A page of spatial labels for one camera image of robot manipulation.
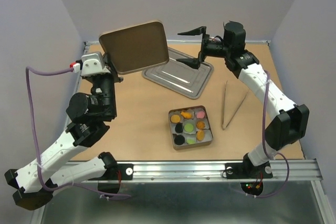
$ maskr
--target muffin tin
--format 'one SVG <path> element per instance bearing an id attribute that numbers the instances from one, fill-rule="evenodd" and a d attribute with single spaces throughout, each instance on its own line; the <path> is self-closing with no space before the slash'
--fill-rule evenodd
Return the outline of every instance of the muffin tin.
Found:
<path id="1" fill-rule="evenodd" d="M 176 150 L 209 145 L 213 140 L 204 106 L 171 110 L 168 120 Z"/>

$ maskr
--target yellow food item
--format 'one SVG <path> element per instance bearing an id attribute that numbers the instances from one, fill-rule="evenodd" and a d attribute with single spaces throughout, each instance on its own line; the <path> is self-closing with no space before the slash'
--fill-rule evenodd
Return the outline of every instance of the yellow food item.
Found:
<path id="1" fill-rule="evenodd" d="M 204 136 L 205 136 L 204 131 L 198 131 L 198 133 L 196 134 L 196 138 L 199 141 L 202 141 L 204 139 Z"/>
<path id="2" fill-rule="evenodd" d="M 196 127 L 200 130 L 204 129 L 205 128 L 205 123 L 203 121 L 198 121 L 196 123 Z"/>
<path id="3" fill-rule="evenodd" d="M 192 115 L 191 113 L 189 113 L 189 112 L 186 112 L 186 111 L 182 111 L 182 112 L 181 112 L 181 116 L 183 116 L 183 117 L 186 118 L 186 119 L 191 119 L 191 118 L 193 118 L 193 115 Z"/>
<path id="4" fill-rule="evenodd" d="M 180 118 L 179 115 L 172 115 L 172 116 L 170 117 L 170 121 L 171 121 L 172 123 L 179 123 L 180 120 L 181 120 L 181 118 Z"/>

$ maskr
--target food item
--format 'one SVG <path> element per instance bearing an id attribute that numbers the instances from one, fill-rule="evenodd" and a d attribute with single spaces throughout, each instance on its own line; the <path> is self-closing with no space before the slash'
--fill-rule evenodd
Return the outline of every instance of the food item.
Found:
<path id="1" fill-rule="evenodd" d="M 187 123 L 185 126 L 184 126 L 184 130 L 186 132 L 193 132 L 194 131 L 194 126 L 191 124 L 191 123 Z"/>
<path id="2" fill-rule="evenodd" d="M 205 128 L 205 123 L 203 121 L 198 121 L 196 123 L 196 127 L 200 130 L 204 129 Z"/>
<path id="3" fill-rule="evenodd" d="M 187 144 L 196 144 L 196 140 L 193 138 L 187 138 Z"/>
<path id="4" fill-rule="evenodd" d="M 186 118 L 186 119 L 191 119 L 191 118 L 193 118 L 192 113 L 189 113 L 189 112 L 186 112 L 186 111 L 182 111 L 182 112 L 181 112 L 181 116 L 183 116 L 183 117 Z"/>
<path id="5" fill-rule="evenodd" d="M 184 144 L 184 142 L 185 142 L 185 138 L 184 138 L 184 136 L 182 136 L 182 135 L 177 135 L 177 136 L 174 138 L 174 143 L 175 143 L 176 145 L 182 145 L 182 144 Z"/>
<path id="6" fill-rule="evenodd" d="M 205 117 L 205 112 L 204 111 L 199 111 L 197 114 L 196 114 L 196 118 L 204 118 Z"/>
<path id="7" fill-rule="evenodd" d="M 204 136 L 205 136 L 205 134 L 204 134 L 204 131 L 202 131 L 202 130 L 198 131 L 198 133 L 196 134 L 196 138 L 199 141 L 202 141 L 204 139 Z"/>
<path id="8" fill-rule="evenodd" d="M 176 133 L 182 133 L 183 132 L 183 124 L 182 123 L 176 124 L 175 131 L 176 131 Z"/>
<path id="9" fill-rule="evenodd" d="M 172 115 L 172 116 L 170 117 L 170 121 L 171 121 L 172 123 L 179 123 L 179 122 L 181 121 L 181 118 L 180 118 L 179 115 Z"/>

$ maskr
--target metal tray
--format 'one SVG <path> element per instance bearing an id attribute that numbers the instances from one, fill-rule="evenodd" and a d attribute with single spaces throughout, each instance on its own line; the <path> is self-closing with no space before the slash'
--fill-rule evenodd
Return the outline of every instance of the metal tray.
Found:
<path id="1" fill-rule="evenodd" d="M 144 70 L 142 76 L 191 99 L 199 98 L 214 67 L 204 62 L 199 69 L 192 69 L 176 61 L 180 58 L 192 58 L 191 56 L 172 48 L 168 48 L 168 52 L 169 62 L 167 64 Z"/>

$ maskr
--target table top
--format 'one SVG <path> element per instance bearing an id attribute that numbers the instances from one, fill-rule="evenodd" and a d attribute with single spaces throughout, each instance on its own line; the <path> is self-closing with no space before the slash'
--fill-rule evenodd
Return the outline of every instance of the table top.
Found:
<path id="1" fill-rule="evenodd" d="M 196 57 L 199 44 L 172 44 L 171 48 Z M 271 74 L 273 82 L 281 89 L 269 48 L 264 44 L 247 44 Z M 90 52 L 102 51 L 100 45 L 92 45 Z M 233 117 L 229 126 L 222 130 L 221 118 L 224 87 L 226 122 L 234 114 L 246 86 L 226 68 L 223 59 L 207 57 L 214 66 L 202 95 L 192 100 L 170 89 L 160 86 L 136 72 L 123 76 L 122 83 L 115 84 L 117 114 L 110 130 L 93 147 L 80 153 L 72 160 L 85 161 L 110 152 L 119 161 L 173 161 L 173 160 L 217 160 L 242 159 L 261 141 L 262 104 L 249 91 L 246 99 Z M 90 93 L 90 84 L 82 80 L 78 92 Z M 203 105 L 206 108 L 213 132 L 213 141 L 208 146 L 176 151 L 173 148 L 168 122 L 172 109 Z M 299 141 L 281 151 L 287 158 L 303 159 Z"/>

